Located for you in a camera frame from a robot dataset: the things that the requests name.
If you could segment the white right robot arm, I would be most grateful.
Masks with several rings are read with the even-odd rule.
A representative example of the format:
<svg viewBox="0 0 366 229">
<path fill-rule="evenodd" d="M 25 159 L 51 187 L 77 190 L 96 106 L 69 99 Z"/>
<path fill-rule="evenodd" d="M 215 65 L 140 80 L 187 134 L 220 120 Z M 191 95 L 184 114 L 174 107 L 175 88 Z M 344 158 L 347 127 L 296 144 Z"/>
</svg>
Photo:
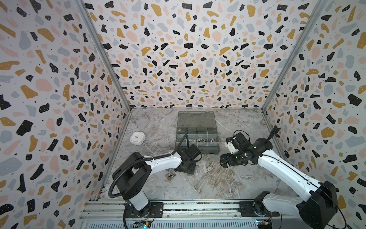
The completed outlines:
<svg viewBox="0 0 366 229">
<path fill-rule="evenodd" d="M 336 187 L 320 182 L 291 166 L 273 151 L 269 138 L 259 138 L 251 143 L 242 133 L 225 141 L 229 153 L 220 156 L 223 168 L 259 165 L 285 182 L 297 197 L 279 196 L 263 191 L 245 207 L 244 213 L 266 216 L 279 212 L 298 217 L 313 229 L 324 229 L 338 212 Z"/>
</svg>

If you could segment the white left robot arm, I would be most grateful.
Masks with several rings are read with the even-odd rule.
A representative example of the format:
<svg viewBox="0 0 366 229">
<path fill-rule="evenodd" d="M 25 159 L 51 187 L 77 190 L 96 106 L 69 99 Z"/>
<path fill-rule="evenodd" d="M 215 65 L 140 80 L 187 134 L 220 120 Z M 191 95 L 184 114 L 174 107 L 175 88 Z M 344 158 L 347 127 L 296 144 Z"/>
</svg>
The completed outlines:
<svg viewBox="0 0 366 229">
<path fill-rule="evenodd" d="M 169 169 L 193 174 L 196 163 L 202 159 L 202 156 L 196 145 L 176 148 L 172 153 L 157 156 L 132 153 L 113 173 L 108 197 L 122 197 L 135 210 L 145 210 L 150 205 L 150 201 L 143 192 L 143 187 L 151 175 Z"/>
</svg>

